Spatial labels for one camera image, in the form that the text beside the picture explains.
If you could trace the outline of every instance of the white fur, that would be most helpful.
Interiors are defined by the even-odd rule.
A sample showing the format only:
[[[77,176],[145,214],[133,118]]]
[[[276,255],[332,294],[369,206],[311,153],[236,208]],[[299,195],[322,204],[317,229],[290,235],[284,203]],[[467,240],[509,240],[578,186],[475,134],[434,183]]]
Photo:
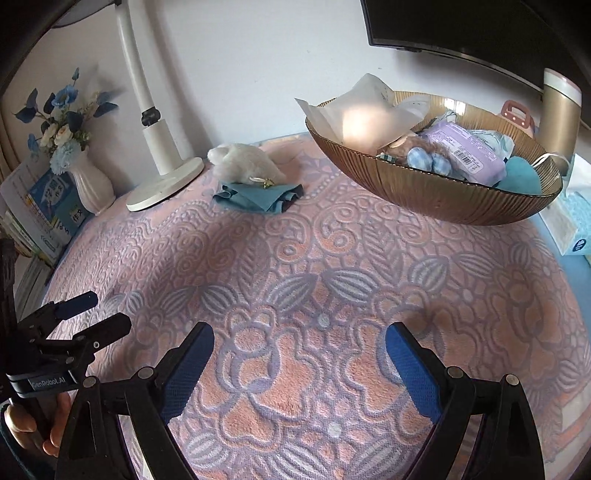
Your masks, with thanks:
[[[220,145],[211,149],[207,153],[207,158],[214,165],[213,176],[225,183],[253,185],[256,182],[252,181],[251,177],[270,179],[277,185],[286,181],[285,174],[269,156],[252,145]]]

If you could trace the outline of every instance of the amber bowl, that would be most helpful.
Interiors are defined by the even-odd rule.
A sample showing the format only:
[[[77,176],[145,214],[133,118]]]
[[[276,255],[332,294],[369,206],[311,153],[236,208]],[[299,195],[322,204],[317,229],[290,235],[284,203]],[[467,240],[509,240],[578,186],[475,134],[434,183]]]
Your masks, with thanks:
[[[395,104],[416,92],[396,92]],[[497,130],[515,141],[513,155],[530,164],[545,150],[507,120],[472,105],[430,95],[431,109],[413,130],[453,107],[457,123],[468,129]],[[562,178],[551,158],[535,169],[542,195],[505,192],[480,184],[450,179],[436,173],[389,163],[321,137],[306,119],[306,127],[324,154],[351,180],[373,194],[413,212],[464,225],[503,225],[518,222],[547,207],[562,190]]]

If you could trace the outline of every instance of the flower vase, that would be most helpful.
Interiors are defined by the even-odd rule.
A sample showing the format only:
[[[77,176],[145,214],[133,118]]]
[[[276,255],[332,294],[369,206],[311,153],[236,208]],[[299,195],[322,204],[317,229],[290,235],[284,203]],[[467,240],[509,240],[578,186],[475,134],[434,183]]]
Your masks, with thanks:
[[[88,148],[72,162],[68,171],[74,178],[82,205],[96,216],[113,205],[115,194],[109,177],[88,159]]]

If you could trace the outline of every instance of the human hand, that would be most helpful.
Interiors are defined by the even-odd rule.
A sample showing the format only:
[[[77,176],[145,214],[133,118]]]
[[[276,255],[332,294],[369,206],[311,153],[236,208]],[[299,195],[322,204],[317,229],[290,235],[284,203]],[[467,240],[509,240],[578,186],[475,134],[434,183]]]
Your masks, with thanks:
[[[53,427],[49,439],[43,442],[43,451],[57,457],[60,452],[61,438],[66,429],[66,422],[72,409],[72,401],[68,393],[57,395],[57,410],[53,419]],[[10,405],[5,413],[5,420],[12,436],[25,450],[36,449],[31,434],[37,431],[37,424],[21,405]]]

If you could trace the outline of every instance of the bowl rim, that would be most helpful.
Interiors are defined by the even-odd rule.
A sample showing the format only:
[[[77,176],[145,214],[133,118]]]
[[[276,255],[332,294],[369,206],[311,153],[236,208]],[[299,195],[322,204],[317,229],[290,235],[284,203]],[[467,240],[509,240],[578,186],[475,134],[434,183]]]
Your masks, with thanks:
[[[444,98],[444,97],[442,97],[440,95],[434,95],[432,93],[410,92],[409,90],[395,90],[395,92],[399,92],[399,93],[411,93],[413,95],[429,95],[431,97]],[[328,100],[326,102],[322,102],[321,104],[319,104],[317,106],[326,106],[330,102],[332,102],[333,100],[335,100],[336,98],[337,97],[332,98],[331,100]],[[488,110],[484,110],[483,108],[477,107],[475,105],[471,105],[469,103],[466,103],[466,105],[469,105],[472,108],[478,108],[479,110],[482,110],[483,112],[486,112],[486,113],[489,113],[491,115],[494,115],[494,113],[489,112]],[[480,189],[492,190],[494,192],[501,192],[501,193],[506,194],[506,195],[508,195],[510,197],[516,196],[517,198],[528,198],[528,199],[547,199],[547,198],[551,198],[551,197],[556,198],[562,192],[562,190],[564,189],[564,182],[562,180],[562,176],[560,175],[560,173],[558,173],[558,177],[560,178],[560,188],[558,189],[558,192],[547,193],[545,195],[531,195],[531,194],[528,194],[528,193],[508,192],[507,190],[502,190],[502,189],[497,189],[497,188],[494,188],[494,187],[489,187],[489,186],[483,185],[481,183],[474,183],[474,182],[467,181],[467,180],[453,179],[451,177],[446,177],[445,175],[441,175],[439,173],[435,173],[435,172],[432,172],[432,171],[424,171],[424,170],[420,170],[419,168],[413,168],[413,167],[409,167],[409,166],[406,166],[406,165],[398,165],[397,163],[390,163],[389,161],[386,161],[383,158],[373,157],[371,155],[368,155],[367,153],[363,153],[363,152],[360,152],[360,151],[357,151],[357,150],[353,150],[352,148],[345,147],[344,145],[338,144],[338,143],[336,143],[336,142],[334,142],[334,141],[332,141],[332,140],[330,140],[330,139],[328,139],[328,138],[323,137],[322,135],[320,135],[316,131],[316,129],[314,129],[314,127],[311,125],[308,117],[306,117],[306,128],[308,129],[308,132],[310,132],[311,134],[313,133],[314,135],[322,138],[324,141],[328,142],[329,144],[333,144],[333,145],[337,146],[338,148],[342,148],[344,150],[348,150],[348,151],[350,151],[350,152],[352,152],[352,153],[354,153],[356,155],[362,155],[362,156],[367,157],[367,158],[370,158],[372,160],[379,160],[379,161],[381,161],[381,162],[383,162],[383,163],[385,163],[385,164],[387,164],[389,166],[392,166],[392,167],[406,168],[407,170],[417,171],[419,173],[423,173],[423,174],[426,174],[426,175],[434,175],[436,177],[440,177],[440,178],[443,178],[443,179],[449,180],[449,181],[455,181],[455,182],[457,182],[459,184],[467,184],[467,185],[470,185],[472,187],[477,187],[477,188],[480,188]],[[553,160],[551,159],[551,157],[548,157],[548,158],[546,158],[545,161],[553,161]]]

